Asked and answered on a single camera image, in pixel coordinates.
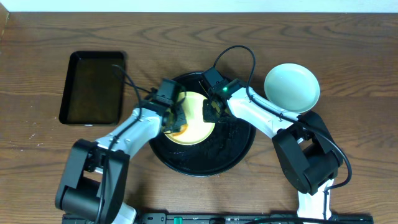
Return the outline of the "round black tray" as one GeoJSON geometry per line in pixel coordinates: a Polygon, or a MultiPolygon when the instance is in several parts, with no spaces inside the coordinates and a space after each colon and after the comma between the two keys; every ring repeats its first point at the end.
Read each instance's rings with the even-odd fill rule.
{"type": "MultiPolygon", "coordinates": [[[[182,84],[186,91],[200,93],[208,98],[200,85],[200,73],[186,73],[173,80],[182,84]]],[[[171,169],[203,177],[222,173],[239,163],[250,149],[255,135],[254,126],[237,119],[230,123],[215,123],[212,133],[198,144],[177,144],[167,138],[165,133],[160,133],[149,141],[149,145],[155,155],[171,169]]]]}

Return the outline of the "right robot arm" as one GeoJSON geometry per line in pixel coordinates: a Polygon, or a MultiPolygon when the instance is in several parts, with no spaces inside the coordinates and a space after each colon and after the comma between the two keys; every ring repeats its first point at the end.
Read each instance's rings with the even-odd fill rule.
{"type": "Polygon", "coordinates": [[[331,218],[330,190],[343,163],[321,117],[282,109],[259,96],[247,83],[229,81],[215,67],[202,73],[207,123],[241,119],[271,138],[282,172],[298,190],[300,218],[331,218]]]}

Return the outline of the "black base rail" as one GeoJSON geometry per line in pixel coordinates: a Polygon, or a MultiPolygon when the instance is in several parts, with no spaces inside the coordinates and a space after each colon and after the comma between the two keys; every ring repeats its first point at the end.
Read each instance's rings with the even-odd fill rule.
{"type": "MultiPolygon", "coordinates": [[[[114,223],[134,224],[244,224],[244,223],[312,223],[303,222],[293,213],[275,213],[270,215],[183,215],[166,213],[143,213],[134,221],[122,221],[117,218],[114,223]]],[[[64,214],[62,224],[88,224],[91,221],[64,214]]],[[[374,219],[369,215],[332,215],[327,221],[321,223],[349,223],[349,224],[373,224],[374,219]]]]}

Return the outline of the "black rectangular water basin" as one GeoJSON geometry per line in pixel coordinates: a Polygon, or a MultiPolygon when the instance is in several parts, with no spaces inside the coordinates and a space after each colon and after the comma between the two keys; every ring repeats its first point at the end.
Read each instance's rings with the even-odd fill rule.
{"type": "Polygon", "coordinates": [[[119,123],[126,68],[123,51],[75,51],[70,55],[59,121],[78,126],[119,123]]]}

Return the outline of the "light blue plate with stain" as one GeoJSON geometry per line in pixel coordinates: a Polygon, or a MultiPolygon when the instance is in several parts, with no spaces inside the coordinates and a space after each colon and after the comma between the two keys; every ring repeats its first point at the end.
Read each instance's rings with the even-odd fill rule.
{"type": "Polygon", "coordinates": [[[274,67],[266,75],[264,91],[273,104],[296,113],[309,111],[320,98],[320,84],[316,76],[296,63],[274,67]]]}

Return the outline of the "yellow plate with stain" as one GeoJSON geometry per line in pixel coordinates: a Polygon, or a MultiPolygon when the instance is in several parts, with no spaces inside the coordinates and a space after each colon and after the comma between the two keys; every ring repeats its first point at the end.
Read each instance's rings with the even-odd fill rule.
{"type": "Polygon", "coordinates": [[[203,121],[203,100],[206,97],[200,93],[188,91],[187,95],[179,94],[178,100],[185,98],[182,103],[182,109],[187,121],[187,130],[179,136],[172,136],[172,133],[166,133],[165,136],[171,141],[181,145],[194,145],[204,141],[214,130],[215,123],[206,123],[203,121]]]}

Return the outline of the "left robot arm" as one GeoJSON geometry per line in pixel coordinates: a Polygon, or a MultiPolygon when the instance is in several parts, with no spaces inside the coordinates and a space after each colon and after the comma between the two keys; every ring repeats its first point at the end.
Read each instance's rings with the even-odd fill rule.
{"type": "Polygon", "coordinates": [[[124,202],[130,160],[161,132],[179,132],[186,123],[180,83],[164,79],[159,89],[139,98],[130,117],[95,141],[72,146],[55,195],[55,207],[71,223],[134,223],[136,210],[124,202]]]}

